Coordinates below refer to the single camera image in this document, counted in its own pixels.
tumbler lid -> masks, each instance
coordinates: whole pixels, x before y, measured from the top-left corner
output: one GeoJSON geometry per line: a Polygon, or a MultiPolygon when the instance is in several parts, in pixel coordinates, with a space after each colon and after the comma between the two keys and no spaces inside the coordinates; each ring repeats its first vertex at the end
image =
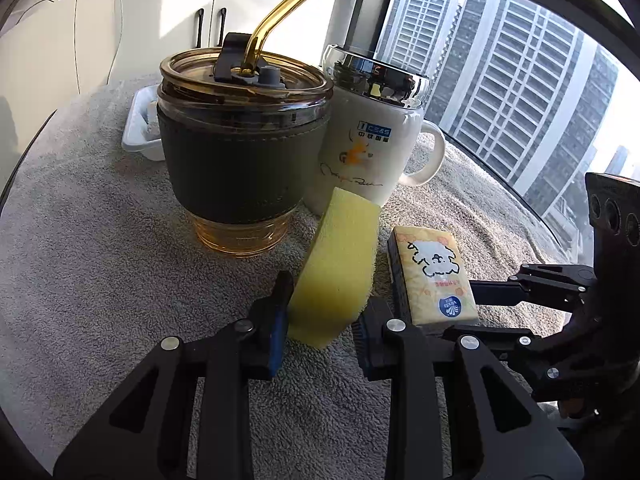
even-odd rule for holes
{"type": "Polygon", "coordinates": [[[284,88],[216,81],[220,51],[220,47],[196,48],[167,57],[160,64],[163,85],[169,83],[190,99],[218,104],[295,104],[331,98],[334,84],[321,70],[271,52],[263,52],[262,58],[280,70],[284,88]]]}
{"type": "Polygon", "coordinates": [[[421,108],[431,84],[426,76],[411,74],[337,45],[327,46],[322,69],[340,88],[401,108],[421,108]]]}

amber glass base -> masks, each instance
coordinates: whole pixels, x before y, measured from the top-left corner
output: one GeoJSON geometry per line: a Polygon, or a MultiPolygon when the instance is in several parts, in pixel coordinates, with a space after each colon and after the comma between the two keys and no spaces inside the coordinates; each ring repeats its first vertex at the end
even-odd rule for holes
{"type": "Polygon", "coordinates": [[[287,232],[292,211],[256,224],[219,224],[190,213],[200,241],[221,253],[248,258],[268,251],[287,232]]]}

metal screw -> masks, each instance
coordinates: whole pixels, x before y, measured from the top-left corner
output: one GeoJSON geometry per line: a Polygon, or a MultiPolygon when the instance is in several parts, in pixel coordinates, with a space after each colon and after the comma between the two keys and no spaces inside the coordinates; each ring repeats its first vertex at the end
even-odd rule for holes
{"type": "Polygon", "coordinates": [[[240,332],[242,334],[246,334],[247,332],[251,332],[254,329],[254,324],[250,319],[238,319],[234,324],[234,330],[236,332],[240,332]]]}
{"type": "Polygon", "coordinates": [[[480,346],[480,342],[478,341],[478,339],[476,339],[472,335],[462,336],[462,338],[460,338],[460,344],[467,350],[475,350],[480,346]]]}
{"type": "Polygon", "coordinates": [[[386,327],[391,330],[391,332],[402,332],[406,328],[406,324],[402,319],[390,319],[386,322],[386,327]]]}
{"type": "Polygon", "coordinates": [[[162,348],[162,350],[175,350],[178,346],[180,346],[180,340],[172,335],[165,337],[160,342],[160,348],[162,348]]]}

yellow sponge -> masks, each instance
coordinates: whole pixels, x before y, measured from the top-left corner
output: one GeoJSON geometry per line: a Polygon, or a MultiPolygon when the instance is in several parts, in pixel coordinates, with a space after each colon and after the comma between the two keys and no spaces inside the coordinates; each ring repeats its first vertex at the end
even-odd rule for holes
{"type": "Polygon", "coordinates": [[[325,348],[371,292],[380,206],[336,187],[289,301],[289,336],[325,348]]]}

white mug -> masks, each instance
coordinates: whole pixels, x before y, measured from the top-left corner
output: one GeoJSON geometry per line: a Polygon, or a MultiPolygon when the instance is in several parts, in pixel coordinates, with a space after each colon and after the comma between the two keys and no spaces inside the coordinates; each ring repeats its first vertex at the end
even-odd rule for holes
{"type": "Polygon", "coordinates": [[[404,108],[334,86],[332,116],[305,205],[322,214],[334,187],[383,206],[397,183],[421,186],[438,172],[446,142],[422,108],[404,108]],[[435,137],[433,153],[415,173],[403,173],[420,132],[435,137]]]}

